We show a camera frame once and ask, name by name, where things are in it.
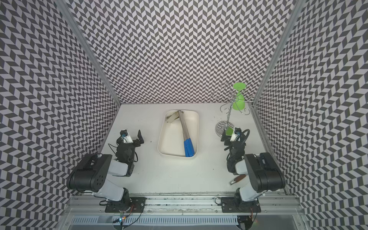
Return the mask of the cream plastic storage box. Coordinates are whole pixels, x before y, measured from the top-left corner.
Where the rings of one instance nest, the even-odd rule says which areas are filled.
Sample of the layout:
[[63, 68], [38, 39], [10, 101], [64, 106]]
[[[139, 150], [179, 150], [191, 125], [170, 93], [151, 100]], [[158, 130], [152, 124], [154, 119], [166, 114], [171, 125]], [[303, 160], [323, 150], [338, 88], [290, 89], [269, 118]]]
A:
[[160, 154], [165, 156], [184, 159], [194, 158], [198, 149], [199, 114], [195, 111], [183, 110], [185, 122], [195, 152], [193, 157], [186, 157], [184, 148], [184, 135], [180, 119], [175, 120], [173, 123], [167, 123], [165, 121], [168, 116], [172, 115], [176, 111], [177, 110], [170, 110], [164, 116], [164, 122], [158, 143], [158, 151]]

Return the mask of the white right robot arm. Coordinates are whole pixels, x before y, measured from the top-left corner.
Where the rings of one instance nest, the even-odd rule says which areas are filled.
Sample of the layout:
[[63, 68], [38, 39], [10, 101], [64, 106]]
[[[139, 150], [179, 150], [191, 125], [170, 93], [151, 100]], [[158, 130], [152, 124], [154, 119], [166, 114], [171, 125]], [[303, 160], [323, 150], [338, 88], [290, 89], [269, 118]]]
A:
[[246, 154], [247, 136], [234, 135], [226, 140], [229, 151], [227, 169], [233, 175], [245, 175], [249, 183], [236, 190], [236, 198], [240, 202], [257, 199], [268, 191], [284, 189], [286, 180], [280, 167], [268, 152]]

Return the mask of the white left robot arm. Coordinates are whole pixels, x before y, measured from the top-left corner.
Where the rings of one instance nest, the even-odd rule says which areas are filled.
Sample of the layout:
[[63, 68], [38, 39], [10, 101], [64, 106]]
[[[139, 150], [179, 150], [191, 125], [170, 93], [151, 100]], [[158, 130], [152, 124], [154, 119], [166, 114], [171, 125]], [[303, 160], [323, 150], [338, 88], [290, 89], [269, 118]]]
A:
[[80, 193], [91, 193], [109, 202], [130, 202], [126, 188], [107, 179], [108, 175], [130, 177], [134, 163], [138, 162], [136, 148], [144, 144], [141, 131], [134, 140], [125, 129], [120, 131], [114, 150], [115, 158], [109, 154], [86, 154], [67, 179], [67, 187]]

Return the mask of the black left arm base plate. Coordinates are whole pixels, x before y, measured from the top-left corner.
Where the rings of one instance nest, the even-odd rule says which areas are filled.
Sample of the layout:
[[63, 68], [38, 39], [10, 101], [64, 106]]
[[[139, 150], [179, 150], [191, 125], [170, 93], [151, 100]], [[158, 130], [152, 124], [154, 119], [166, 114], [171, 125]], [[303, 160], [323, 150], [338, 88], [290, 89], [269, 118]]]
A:
[[132, 197], [128, 201], [107, 201], [105, 213], [142, 213], [146, 200], [146, 197]]

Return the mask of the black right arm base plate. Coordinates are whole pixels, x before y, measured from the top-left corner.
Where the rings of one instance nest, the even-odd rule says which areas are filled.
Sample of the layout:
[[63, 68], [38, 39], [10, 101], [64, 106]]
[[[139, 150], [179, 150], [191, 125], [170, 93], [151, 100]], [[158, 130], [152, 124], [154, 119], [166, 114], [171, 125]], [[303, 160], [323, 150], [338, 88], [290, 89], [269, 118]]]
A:
[[223, 213], [260, 213], [258, 201], [242, 201], [234, 197], [221, 197], [220, 205]]

